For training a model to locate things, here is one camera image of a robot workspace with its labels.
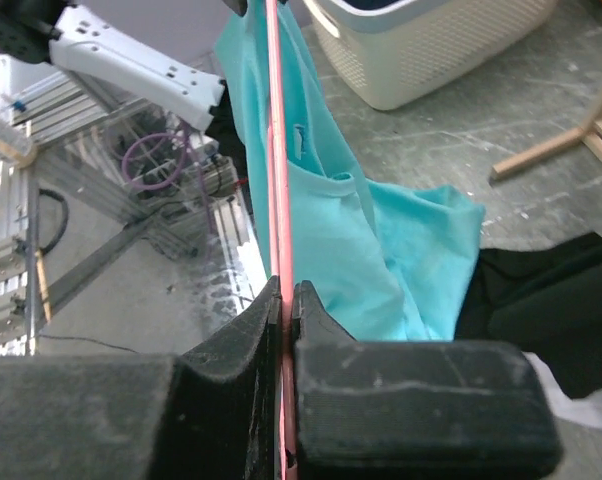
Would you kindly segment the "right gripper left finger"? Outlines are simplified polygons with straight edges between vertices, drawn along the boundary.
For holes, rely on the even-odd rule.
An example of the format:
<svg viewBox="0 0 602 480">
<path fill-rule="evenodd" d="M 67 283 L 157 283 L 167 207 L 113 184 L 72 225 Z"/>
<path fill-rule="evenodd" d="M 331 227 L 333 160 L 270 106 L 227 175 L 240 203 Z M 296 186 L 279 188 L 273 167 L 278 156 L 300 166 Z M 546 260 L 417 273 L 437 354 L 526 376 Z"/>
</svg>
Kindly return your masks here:
<svg viewBox="0 0 602 480">
<path fill-rule="evenodd" d="M 183 355 L 0 357 L 0 479 L 271 479 L 269 280 Z"/>
</svg>

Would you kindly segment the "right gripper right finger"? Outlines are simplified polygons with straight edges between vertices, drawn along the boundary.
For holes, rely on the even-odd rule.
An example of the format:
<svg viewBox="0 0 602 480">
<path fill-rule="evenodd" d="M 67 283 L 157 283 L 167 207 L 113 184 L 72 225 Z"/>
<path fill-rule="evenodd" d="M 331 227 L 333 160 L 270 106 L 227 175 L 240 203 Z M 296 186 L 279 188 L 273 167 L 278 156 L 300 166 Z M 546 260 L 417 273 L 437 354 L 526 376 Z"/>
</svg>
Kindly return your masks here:
<svg viewBox="0 0 602 480">
<path fill-rule="evenodd" d="M 491 341 L 359 342 L 296 286 L 302 479 L 541 479 L 563 448 L 531 363 Z"/>
</svg>

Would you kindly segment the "teal t shirt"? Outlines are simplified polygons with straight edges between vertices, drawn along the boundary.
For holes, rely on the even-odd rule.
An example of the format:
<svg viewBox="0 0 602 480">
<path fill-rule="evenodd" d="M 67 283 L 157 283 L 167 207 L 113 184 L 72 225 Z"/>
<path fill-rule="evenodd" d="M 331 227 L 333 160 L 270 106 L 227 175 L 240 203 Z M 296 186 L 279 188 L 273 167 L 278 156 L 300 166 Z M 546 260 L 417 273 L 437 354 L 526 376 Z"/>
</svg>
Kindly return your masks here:
<svg viewBox="0 0 602 480">
<path fill-rule="evenodd" d="M 450 341 L 483 206 L 450 186 L 369 180 L 324 100 L 290 8 L 278 9 L 294 278 L 363 341 Z"/>
</svg>

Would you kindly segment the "pink wire hanger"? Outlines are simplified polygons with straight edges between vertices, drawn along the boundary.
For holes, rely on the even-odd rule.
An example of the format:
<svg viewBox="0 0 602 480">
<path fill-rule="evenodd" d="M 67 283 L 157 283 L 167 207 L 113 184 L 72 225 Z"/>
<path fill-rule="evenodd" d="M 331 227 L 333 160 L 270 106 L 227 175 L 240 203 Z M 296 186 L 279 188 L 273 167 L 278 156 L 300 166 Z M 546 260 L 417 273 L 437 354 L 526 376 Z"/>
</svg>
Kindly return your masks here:
<svg viewBox="0 0 602 480">
<path fill-rule="evenodd" d="M 270 131 L 272 137 L 271 184 L 276 196 L 272 210 L 274 223 L 271 232 L 275 238 L 270 246 L 275 249 L 276 259 L 272 269 L 280 277 L 281 309 L 281 375 L 282 399 L 280 426 L 283 428 L 282 477 L 296 479 L 298 463 L 296 455 L 296 406 L 294 390 L 294 369 L 292 354 L 292 308 L 294 299 L 293 241 L 290 220 L 289 178 L 286 149 L 285 109 L 279 41 L 277 3 L 265 3 L 268 40 L 268 67 L 270 90 Z"/>
</svg>

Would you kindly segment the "black t shirt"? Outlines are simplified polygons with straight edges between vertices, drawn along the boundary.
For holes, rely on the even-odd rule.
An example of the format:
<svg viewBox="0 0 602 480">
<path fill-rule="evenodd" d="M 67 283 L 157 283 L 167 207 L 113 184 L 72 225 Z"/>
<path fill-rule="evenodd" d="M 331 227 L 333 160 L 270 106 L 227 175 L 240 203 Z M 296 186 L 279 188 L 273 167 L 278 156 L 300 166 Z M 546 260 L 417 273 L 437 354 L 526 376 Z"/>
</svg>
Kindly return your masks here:
<svg viewBox="0 0 602 480">
<path fill-rule="evenodd" d="M 601 390 L 602 237 L 591 232 L 536 251 L 481 250 L 455 337 L 536 355 L 570 399 Z"/>
</svg>

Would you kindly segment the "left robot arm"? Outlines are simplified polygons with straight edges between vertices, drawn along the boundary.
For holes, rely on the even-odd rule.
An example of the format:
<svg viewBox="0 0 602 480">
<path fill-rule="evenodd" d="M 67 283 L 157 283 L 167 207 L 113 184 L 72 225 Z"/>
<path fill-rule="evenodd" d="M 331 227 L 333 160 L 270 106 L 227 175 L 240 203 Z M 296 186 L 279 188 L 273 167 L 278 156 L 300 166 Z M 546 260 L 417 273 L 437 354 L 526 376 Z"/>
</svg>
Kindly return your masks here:
<svg viewBox="0 0 602 480">
<path fill-rule="evenodd" d="M 0 51 L 92 76 L 205 131 L 225 91 L 197 70 L 126 35 L 75 1 L 0 1 Z"/>
</svg>

